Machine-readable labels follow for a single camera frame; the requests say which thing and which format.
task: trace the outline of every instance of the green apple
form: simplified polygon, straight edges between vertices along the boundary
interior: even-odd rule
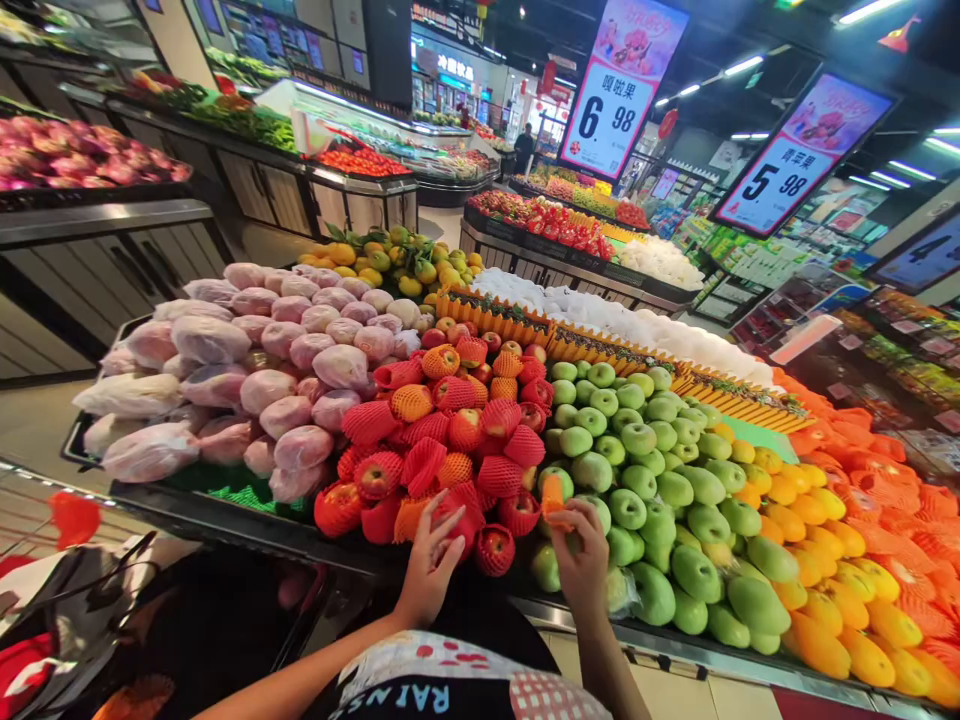
[[[735,462],[729,460],[708,460],[703,467],[723,483],[724,489],[731,495],[736,495],[747,484],[747,473]]]
[[[647,506],[633,490],[619,488],[610,493],[613,521],[626,530],[639,530],[647,521]]]
[[[600,437],[607,431],[607,418],[596,408],[580,408],[577,410],[573,422],[575,425],[589,430],[593,437]]]
[[[677,539],[677,524],[669,505],[645,500],[647,521],[640,528],[640,537],[647,545],[673,545]]]
[[[653,430],[657,435],[657,450],[668,452],[677,444],[677,431],[673,426],[663,420],[654,420],[647,423],[647,427]]]
[[[593,444],[593,449],[603,455],[614,468],[623,465],[627,459],[627,451],[624,450],[623,443],[613,435],[604,435],[597,438]]]
[[[647,420],[673,422],[677,419],[677,406],[669,398],[651,398],[643,406],[643,417]]]
[[[654,390],[669,390],[673,385],[673,375],[666,368],[652,367],[647,370],[647,375],[653,380]]]
[[[760,513],[745,502],[736,498],[727,498],[720,503],[719,509],[727,522],[730,523],[730,529],[737,535],[753,537],[760,534],[763,527],[763,523],[760,521]]]
[[[640,389],[640,386],[627,383],[624,378],[617,379],[623,379],[624,381],[623,387],[617,390],[617,402],[620,404],[620,407],[629,408],[630,410],[639,410],[642,408],[647,399],[643,394],[643,390]]]
[[[553,422],[561,430],[576,424],[577,408],[573,405],[560,405],[553,411]]]
[[[569,380],[553,381],[553,404],[573,405],[577,401],[577,386]]]
[[[650,397],[656,392],[657,388],[653,384],[653,378],[644,373],[634,373],[627,377],[627,382],[633,385],[636,385],[641,390],[643,390],[643,396],[645,398]]]
[[[643,465],[628,465],[624,468],[620,475],[620,484],[633,490],[641,500],[652,500],[657,494],[657,477]]]
[[[560,488],[563,491],[564,502],[573,497],[573,478],[570,477],[570,473],[559,465],[547,465],[537,476],[537,494],[540,497],[543,497],[543,481],[547,479],[548,475],[557,475],[560,477]]]
[[[596,492],[606,492],[613,484],[613,469],[600,453],[585,452],[577,457],[573,461],[572,475],[577,485]]]
[[[672,508],[693,503],[693,486],[683,475],[667,470],[657,478],[660,499]]]
[[[597,390],[597,386],[589,380],[577,380],[577,405],[586,407],[590,404],[590,396]]]
[[[700,457],[700,449],[696,445],[674,445],[670,452],[680,458],[684,465],[689,465]]]
[[[697,405],[697,410],[707,416],[707,430],[715,428],[723,420],[723,415],[713,405]]]
[[[692,505],[687,510],[687,527],[706,545],[725,542],[730,537],[730,523],[713,505]]]
[[[737,619],[761,635],[782,635],[790,629],[790,614],[769,584],[744,575],[727,584],[727,600]]]
[[[720,602],[722,581],[710,558],[696,548],[681,545],[670,558],[673,579],[690,597],[705,603]]]
[[[673,586],[666,576],[652,565],[639,562],[630,566],[637,582],[638,602],[630,606],[630,613],[648,625],[666,625],[673,620],[677,609]]]
[[[635,422],[643,423],[643,418],[640,416],[640,413],[630,408],[621,407],[614,413],[613,418],[610,420],[610,427],[619,435],[627,425]]]
[[[587,371],[587,380],[598,388],[610,387],[616,377],[617,371],[610,363],[596,363]]]
[[[691,420],[700,432],[703,432],[707,429],[707,416],[704,415],[700,410],[695,407],[682,407],[677,413],[678,418],[683,418],[684,420]]]
[[[573,363],[554,363],[550,368],[550,377],[554,380],[567,380],[573,384],[577,380],[577,366]]]
[[[590,407],[594,407],[605,417],[613,417],[620,409],[617,394],[610,389],[597,390],[590,396]]]
[[[577,457],[593,447],[593,435],[586,428],[574,425],[560,434],[560,449],[567,457]]]
[[[750,629],[737,620],[729,607],[719,603],[708,605],[707,616],[707,627],[717,640],[730,647],[750,647]]]
[[[697,447],[703,457],[714,460],[728,460],[733,453],[730,441],[716,433],[703,433],[697,441]]]
[[[543,445],[547,449],[548,455],[559,455],[563,452],[560,449],[560,435],[563,428],[550,428],[543,434]]]
[[[597,509],[597,516],[600,518],[600,527],[603,528],[603,534],[606,535],[610,532],[610,528],[613,527],[613,521],[610,517],[610,508],[607,507],[603,498],[593,493],[584,493],[582,495],[574,495],[573,499],[584,500],[593,505]]]
[[[763,535],[747,541],[747,557],[773,582],[790,582],[800,574],[797,559],[785,548]]]
[[[628,453],[642,457],[656,448],[657,433],[649,425],[630,423],[620,432],[620,441]]]
[[[693,420],[678,417],[670,425],[677,431],[677,442],[681,445],[696,445],[700,439],[700,428]]]
[[[707,604],[703,600],[695,600],[676,585],[673,586],[673,595],[677,608],[673,614],[673,624],[680,632],[687,635],[699,635],[707,629]]]
[[[560,566],[557,564],[557,553],[551,543],[541,543],[533,554],[530,571],[541,590],[550,593],[560,592]]]
[[[607,533],[607,545],[610,546],[610,564],[626,567],[636,562],[633,556],[636,554],[637,546],[628,530],[616,525],[611,527],[610,532]]]

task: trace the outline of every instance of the store sign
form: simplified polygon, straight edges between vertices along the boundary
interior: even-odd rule
[[[690,16],[653,0],[608,0],[559,160],[616,183]]]
[[[768,238],[871,133],[891,98],[825,73],[787,113],[711,219]]]

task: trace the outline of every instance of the ceiling light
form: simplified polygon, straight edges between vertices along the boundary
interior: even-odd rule
[[[943,150],[944,152],[951,153],[952,155],[960,155],[960,148],[956,145],[951,145],[950,143],[945,143],[943,140],[937,140],[936,138],[927,138],[926,141],[937,150]]]
[[[864,20],[871,15],[876,15],[878,12],[883,12],[889,8],[892,8],[897,3],[903,2],[903,0],[874,0],[868,5],[864,5],[859,10],[854,10],[852,13],[847,13],[842,18],[837,20],[837,23],[840,25],[853,25],[858,23],[861,20]]]
[[[877,190],[883,190],[884,192],[890,192],[890,188],[888,188],[886,185],[881,185],[880,183],[875,183],[875,182],[873,182],[872,180],[867,180],[866,178],[862,178],[862,177],[860,177],[859,175],[851,175],[848,179],[849,179],[849,180],[853,180],[854,182],[858,182],[858,183],[860,183],[861,185],[869,185],[870,187],[875,187],[875,188],[877,188]]]
[[[744,60],[742,63],[737,63],[732,68],[727,68],[726,70],[723,71],[723,74],[726,75],[727,77],[730,77],[731,75],[736,75],[737,73],[741,73],[744,70],[749,70],[752,67],[756,67],[762,62],[763,62],[762,55],[754,55],[749,60]]]
[[[900,178],[895,178],[893,177],[893,175],[887,175],[886,173],[878,172],[876,170],[870,173],[870,177],[875,177],[877,178],[877,180],[883,180],[885,183],[889,183],[890,185],[896,185],[897,187],[903,187],[903,188],[913,187],[910,183],[904,182]]]

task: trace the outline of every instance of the red apple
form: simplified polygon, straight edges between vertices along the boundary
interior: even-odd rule
[[[530,343],[524,349],[523,354],[527,357],[536,358],[544,365],[547,364],[547,351],[542,345],[537,345],[536,343]]]
[[[490,381],[493,379],[493,368],[490,367],[489,363],[484,363],[483,365],[478,365],[471,370],[470,374],[484,385],[489,385]]]
[[[500,345],[503,344],[503,340],[492,330],[485,332],[480,339],[487,344],[487,355],[495,356],[500,352]]]
[[[447,341],[446,333],[439,328],[431,328],[427,330],[423,337],[420,338],[420,347],[429,350],[430,348],[435,348],[437,345],[443,345]]]

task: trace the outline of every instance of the orange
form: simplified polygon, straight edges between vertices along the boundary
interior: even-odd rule
[[[807,604],[799,612],[815,620],[820,627],[834,637],[843,630],[843,616],[840,610],[826,594],[819,590],[807,590]]]
[[[790,509],[799,515],[800,519],[807,525],[823,525],[827,520],[827,513],[823,509],[823,505],[809,495],[798,497],[790,504]]]
[[[895,647],[916,647],[923,642],[923,633],[909,615],[893,603],[879,598],[867,603],[870,628]]]
[[[853,628],[844,628],[840,642],[850,653],[850,670],[860,680],[873,687],[890,687],[897,679],[890,658],[875,642]]]
[[[777,545],[783,545],[784,543],[783,530],[766,515],[760,516],[760,534]]]
[[[867,551],[867,545],[863,541],[863,536],[849,525],[837,520],[827,520],[823,524],[824,529],[829,530],[843,543],[845,557],[860,557]]]
[[[745,502],[754,510],[760,509],[760,503],[763,500],[763,498],[760,497],[760,491],[750,483],[744,485],[743,490],[734,495],[734,497],[741,502]]]
[[[783,475],[772,475],[770,480],[767,497],[781,505],[793,505],[797,499],[797,488],[794,484]]]
[[[870,624],[867,606],[852,589],[833,579],[824,580],[819,589],[837,606],[843,624],[854,630],[865,630]]]
[[[815,620],[790,613],[792,624],[782,636],[784,646],[809,667],[837,680],[850,677],[850,653]]]
[[[820,545],[825,545],[827,549],[830,550],[830,556],[834,560],[839,560],[843,557],[843,543],[840,542],[840,538],[826,528],[807,525],[807,538]]]
[[[787,542],[799,542],[807,536],[803,520],[793,510],[777,503],[767,503],[763,513],[783,530],[783,539]]]

